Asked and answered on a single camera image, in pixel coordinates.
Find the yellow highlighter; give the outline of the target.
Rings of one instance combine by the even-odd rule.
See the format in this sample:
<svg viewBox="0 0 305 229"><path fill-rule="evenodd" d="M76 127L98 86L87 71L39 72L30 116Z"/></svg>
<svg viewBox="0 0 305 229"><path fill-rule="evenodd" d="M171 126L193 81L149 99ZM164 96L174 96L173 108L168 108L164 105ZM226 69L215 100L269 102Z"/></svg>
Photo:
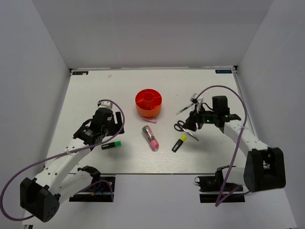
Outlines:
<svg viewBox="0 0 305 229"><path fill-rule="evenodd" d="M182 135L178 141L174 144L174 146L172 147L172 151L174 153L176 153L178 151L178 149L182 146L182 144L185 142L185 140L187 139L187 137L185 135Z"/></svg>

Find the green white pen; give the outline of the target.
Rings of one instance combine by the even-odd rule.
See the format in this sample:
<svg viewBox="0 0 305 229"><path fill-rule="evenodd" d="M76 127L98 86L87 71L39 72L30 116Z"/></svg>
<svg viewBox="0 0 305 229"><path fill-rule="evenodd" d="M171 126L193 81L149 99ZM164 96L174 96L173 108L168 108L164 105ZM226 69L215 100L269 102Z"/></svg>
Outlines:
<svg viewBox="0 0 305 229"><path fill-rule="evenodd" d="M184 111L186 111L187 109L189 109L190 107L192 107L193 105L194 105L194 103L191 103L191 104L187 105L186 107L184 107L183 109L176 112L175 114L179 115L179 114L183 113Z"/></svg>

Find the green highlighter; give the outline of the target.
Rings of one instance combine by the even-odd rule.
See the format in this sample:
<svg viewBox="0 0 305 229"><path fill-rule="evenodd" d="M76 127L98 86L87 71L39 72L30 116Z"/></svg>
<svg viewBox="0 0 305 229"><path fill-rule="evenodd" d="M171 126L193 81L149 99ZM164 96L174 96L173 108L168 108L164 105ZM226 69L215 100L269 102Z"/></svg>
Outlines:
<svg viewBox="0 0 305 229"><path fill-rule="evenodd" d="M122 145L121 141L115 141L115 142L111 142L111 143L101 145L101 149L105 150L105 149L120 147L121 145Z"/></svg>

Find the pink eraser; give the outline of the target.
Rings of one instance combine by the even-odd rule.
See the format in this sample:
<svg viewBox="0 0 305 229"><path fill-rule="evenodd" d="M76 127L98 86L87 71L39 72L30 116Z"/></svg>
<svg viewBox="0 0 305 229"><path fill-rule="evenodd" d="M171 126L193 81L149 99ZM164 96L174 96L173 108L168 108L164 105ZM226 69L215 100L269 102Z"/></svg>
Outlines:
<svg viewBox="0 0 305 229"><path fill-rule="evenodd" d="M143 120L149 123L153 123L156 124L157 123L157 119L156 118L147 118L147 117L143 117Z"/></svg>

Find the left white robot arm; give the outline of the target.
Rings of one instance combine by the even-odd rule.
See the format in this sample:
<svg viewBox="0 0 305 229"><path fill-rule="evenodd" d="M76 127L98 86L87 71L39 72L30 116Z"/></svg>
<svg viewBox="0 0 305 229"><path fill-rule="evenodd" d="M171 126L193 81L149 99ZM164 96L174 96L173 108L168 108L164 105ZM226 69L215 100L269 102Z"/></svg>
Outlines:
<svg viewBox="0 0 305 229"><path fill-rule="evenodd" d="M33 179L25 178L20 184L20 205L42 222L51 220L60 204L82 190L96 190L101 184L101 173L91 166L69 173L95 147L104 144L105 137L123 134L124 115L110 108L99 107L91 119L86 120L74 133L63 156Z"/></svg>

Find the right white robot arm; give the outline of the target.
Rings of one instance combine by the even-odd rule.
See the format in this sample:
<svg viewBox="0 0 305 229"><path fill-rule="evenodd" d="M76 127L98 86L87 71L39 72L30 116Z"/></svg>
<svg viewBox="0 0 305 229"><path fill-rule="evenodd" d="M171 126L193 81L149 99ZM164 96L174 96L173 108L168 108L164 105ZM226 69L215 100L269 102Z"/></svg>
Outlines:
<svg viewBox="0 0 305 229"><path fill-rule="evenodd" d="M282 150L268 146L246 129L241 118L230 113L226 96L214 96L213 106L209 110L204 109L203 98L197 94L190 100L195 108L182 127L195 132L204 124L213 124L238 144L238 148L246 156L242 181L249 191L258 192L286 186Z"/></svg>

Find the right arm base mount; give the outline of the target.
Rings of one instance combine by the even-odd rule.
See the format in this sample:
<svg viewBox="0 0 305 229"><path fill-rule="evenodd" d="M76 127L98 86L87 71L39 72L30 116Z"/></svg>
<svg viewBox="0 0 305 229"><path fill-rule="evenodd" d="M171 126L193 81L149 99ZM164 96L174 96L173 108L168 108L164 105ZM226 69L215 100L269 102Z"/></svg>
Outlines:
<svg viewBox="0 0 305 229"><path fill-rule="evenodd" d="M214 175L197 176L194 183L199 187L200 203L215 204L218 193L221 190L225 175L222 171L229 166L217 168ZM232 195L224 200L224 203L243 203L245 202L243 187L239 187Z"/></svg>

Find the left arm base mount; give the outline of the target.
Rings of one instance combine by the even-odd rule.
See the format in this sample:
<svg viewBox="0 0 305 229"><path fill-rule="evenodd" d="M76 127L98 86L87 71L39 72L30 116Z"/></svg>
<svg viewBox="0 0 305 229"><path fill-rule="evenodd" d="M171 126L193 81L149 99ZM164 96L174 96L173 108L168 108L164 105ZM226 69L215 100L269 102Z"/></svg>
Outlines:
<svg viewBox="0 0 305 229"><path fill-rule="evenodd" d="M113 202L115 191L115 176L103 176L98 169L90 166L78 168L92 177L91 186L81 190L69 198L69 202Z"/></svg>

